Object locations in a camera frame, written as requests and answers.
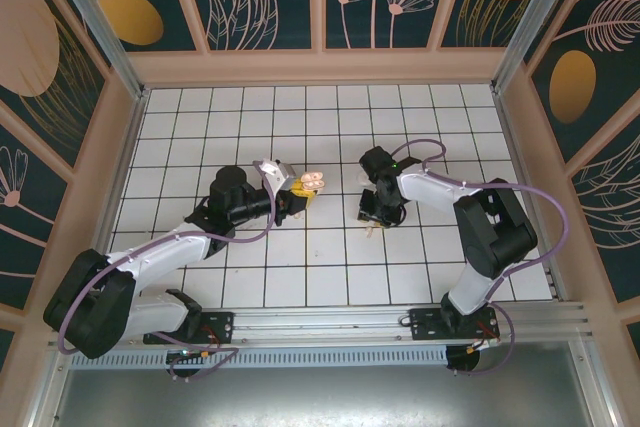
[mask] enclosure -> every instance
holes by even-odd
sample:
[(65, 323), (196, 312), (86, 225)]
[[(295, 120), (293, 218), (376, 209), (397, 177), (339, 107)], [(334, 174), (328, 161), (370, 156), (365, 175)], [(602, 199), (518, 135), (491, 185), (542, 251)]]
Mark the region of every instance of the enclosure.
[[(639, 12), (638, 0), (0, 0), (3, 425), (640, 422)], [(492, 375), (454, 376), (456, 342), (414, 340), (401, 322), (437, 307), (465, 267), (453, 211), (411, 202), (392, 228), (357, 218), (371, 188), (361, 156), (418, 139), (446, 146), (437, 174), (534, 186), (566, 211), (562, 249), (492, 297), (514, 329), (498, 316), (504, 345), (479, 368), (515, 342)], [(265, 158), (322, 172), (325, 187), (259, 241), (142, 292), (178, 289), (232, 316), (234, 361), (194, 386), (166, 374), (175, 349), (142, 337), (93, 361), (58, 352), (43, 312), (80, 252), (166, 235), (222, 167), (258, 188)], [(516, 195), (539, 238), (529, 261), (562, 222)]]

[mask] metal frame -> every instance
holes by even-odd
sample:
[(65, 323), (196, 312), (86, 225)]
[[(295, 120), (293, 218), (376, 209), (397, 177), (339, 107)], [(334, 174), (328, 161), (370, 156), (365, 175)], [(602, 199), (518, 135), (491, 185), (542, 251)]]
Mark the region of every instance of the metal frame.
[(500, 93), (509, 85), (556, 2), (557, 0), (531, 0), (494, 75), (496, 92)]
[(82, 18), (85, 20), (95, 39), (102, 47), (114, 69), (133, 98), (140, 97), (140, 79), (127, 57), (120, 40), (110, 27), (109, 21), (98, 5), (98, 0), (72, 0)]
[(116, 161), (116, 170), (113, 174), (113, 180), (111, 181), (111, 188), (109, 189), (110, 193), (100, 214), (98, 231), (93, 238), (93, 245), (98, 252), (106, 252), (109, 248), (111, 228), (118, 215), (118, 206), (120, 205), (120, 198), (122, 197), (122, 192), (127, 181), (129, 163), (135, 152), (138, 132), (140, 131), (144, 113), (147, 110), (149, 96), (150, 92), (144, 90), (131, 110), (124, 135), (124, 142), (118, 154), (118, 160)]

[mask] yellow object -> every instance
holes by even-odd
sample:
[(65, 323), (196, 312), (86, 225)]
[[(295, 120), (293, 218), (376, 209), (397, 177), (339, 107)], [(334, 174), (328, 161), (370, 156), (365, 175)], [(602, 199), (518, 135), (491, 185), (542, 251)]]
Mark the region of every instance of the yellow object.
[(59, 58), (56, 19), (45, 0), (0, 0), (0, 85), (40, 95), (53, 82)]
[(549, 103), (554, 117), (570, 124), (587, 110), (596, 88), (596, 66), (589, 55), (570, 50), (556, 63), (551, 74)]
[(148, 0), (98, 0), (119, 39), (149, 45), (162, 38), (162, 17)]
[(300, 179), (297, 179), (291, 186), (291, 193), (298, 197), (306, 197), (307, 209), (309, 208), (309, 205), (311, 205), (311, 201), (314, 199), (314, 197), (318, 195), (317, 190), (305, 190)]

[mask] robotic arm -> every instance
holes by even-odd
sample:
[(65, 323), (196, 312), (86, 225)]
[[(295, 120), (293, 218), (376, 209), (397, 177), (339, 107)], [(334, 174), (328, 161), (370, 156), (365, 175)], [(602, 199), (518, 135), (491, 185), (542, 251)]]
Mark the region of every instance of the robotic arm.
[[(305, 174), (297, 179), (290, 165), (277, 161), (264, 160), (260, 170), (275, 196), (277, 226), (288, 215), (306, 209), (324, 185), (321, 175)], [(191, 338), (200, 328), (202, 309), (196, 301), (175, 289), (149, 297), (140, 297), (140, 292), (180, 266), (215, 255), (228, 243), (179, 234), (202, 232), (233, 238), (236, 227), (270, 213), (271, 201), (264, 186), (261, 189), (251, 186), (240, 167), (223, 167), (211, 183), (209, 196), (182, 224), (164, 236), (175, 240), (161, 243), (154, 239), (136, 249), (106, 255), (93, 249), (78, 255), (45, 309), (44, 320), (60, 330), (72, 302), (98, 272), (129, 257), (134, 250), (148, 247), (107, 275), (82, 300), (65, 338), (91, 359), (105, 354), (121, 339), (149, 332), (178, 331)]]
[(468, 188), (465, 183), (460, 187), (429, 175), (420, 164), (412, 157), (396, 162), (381, 147), (366, 152), (360, 165), (376, 191), (362, 193), (358, 219), (384, 227), (400, 225), (404, 204), (412, 200), (444, 212), (453, 209), (466, 267), (441, 306), (443, 319), (455, 332), (465, 317), (486, 304), (486, 295), (504, 269), (522, 261), (538, 238), (512, 190)]

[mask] white grid tile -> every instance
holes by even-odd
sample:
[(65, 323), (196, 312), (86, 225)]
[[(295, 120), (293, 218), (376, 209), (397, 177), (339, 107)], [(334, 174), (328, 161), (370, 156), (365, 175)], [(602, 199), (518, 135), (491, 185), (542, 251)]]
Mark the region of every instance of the white grid tile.
[(181, 95), (182, 89), (154, 89), (149, 97), (147, 112), (177, 112)]
[(304, 108), (304, 87), (276, 87), (276, 110), (298, 110)]
[(272, 230), (269, 232), (267, 266), (304, 265), (305, 242), (304, 230)]
[(307, 231), (307, 265), (344, 264), (344, 231), (342, 229)]
[(387, 262), (407, 264), (424, 262), (424, 246), (419, 227), (398, 227), (384, 232)]
[(403, 107), (433, 107), (428, 85), (401, 85), (400, 98)]
[(494, 107), (467, 109), (474, 132), (502, 132), (498, 111)]
[(242, 109), (244, 89), (237, 87), (216, 87), (211, 98), (211, 111), (230, 111)]
[(459, 85), (432, 85), (431, 96), (435, 107), (464, 107)]
[(347, 267), (349, 305), (389, 303), (389, 282), (384, 265), (350, 265)]
[(240, 137), (271, 136), (273, 132), (273, 112), (242, 112)]
[(467, 107), (493, 107), (493, 96), (487, 84), (461, 85), (462, 95)]
[(265, 307), (301, 307), (305, 305), (304, 267), (267, 269)]
[(371, 114), (368, 109), (340, 111), (340, 135), (371, 133)]
[(242, 110), (273, 110), (273, 87), (245, 87)]
[(341, 109), (368, 109), (369, 92), (366, 85), (338, 86), (338, 107)]
[(347, 229), (347, 263), (384, 264), (384, 240), (382, 230), (375, 229), (371, 236), (365, 229)]
[(226, 269), (222, 307), (262, 307), (265, 268)]
[(307, 305), (347, 304), (347, 272), (342, 267), (307, 268)]
[(438, 122), (434, 109), (403, 109), (407, 133), (438, 133)]
[(371, 111), (371, 121), (376, 134), (404, 134), (402, 109), (378, 109)]
[(173, 137), (204, 137), (209, 113), (178, 114)]
[(240, 112), (211, 112), (207, 137), (237, 137), (240, 132)]
[(201, 139), (173, 139), (167, 165), (200, 165), (202, 163), (202, 149), (204, 138)]
[(307, 135), (337, 135), (338, 112), (336, 110), (307, 111)]
[(426, 264), (390, 265), (389, 290), (393, 304), (430, 304), (431, 289)]
[(304, 135), (304, 110), (276, 112), (273, 117), (273, 135)]
[(184, 89), (180, 97), (180, 112), (209, 112), (213, 89)]
[(167, 139), (171, 137), (176, 122), (175, 114), (145, 115), (141, 139)]
[(333, 85), (307, 87), (307, 109), (336, 109), (338, 99)]
[(160, 197), (165, 168), (131, 169), (125, 197)]
[(400, 107), (400, 91), (397, 85), (370, 85), (369, 100), (372, 109)]
[(207, 139), (203, 165), (233, 165), (238, 154), (238, 139)]
[(199, 174), (200, 167), (169, 167), (162, 184), (162, 197), (194, 197)]
[[(357, 215), (362, 190), (371, 186), (357, 162), (373, 145), (391, 152), (407, 140), (442, 139), (446, 163), (432, 162), (435, 171), (468, 181), (514, 181), (492, 105), (487, 86), (153, 91), (140, 134), (152, 138), (138, 141), (112, 249), (133, 248), (179, 224), (196, 199), (208, 195), (220, 166), (242, 165), (248, 182), (259, 187), (250, 164), (271, 156), (299, 173), (324, 173), (327, 185), (309, 211), (288, 217), (259, 242), (230, 244), (187, 266), (186, 274), (174, 271), (145, 295), (184, 288), (205, 308), (438, 302), (464, 267), (453, 210), (424, 204), (418, 210), (411, 202), (401, 227), (376, 228), (368, 238), (368, 224)], [(425, 158), (438, 147), (415, 144), (396, 158), (409, 152)], [(266, 217), (251, 220), (236, 235), (253, 237), (265, 225)], [(514, 275), (494, 299), (513, 300), (514, 293), (519, 300), (551, 298), (544, 269)]]

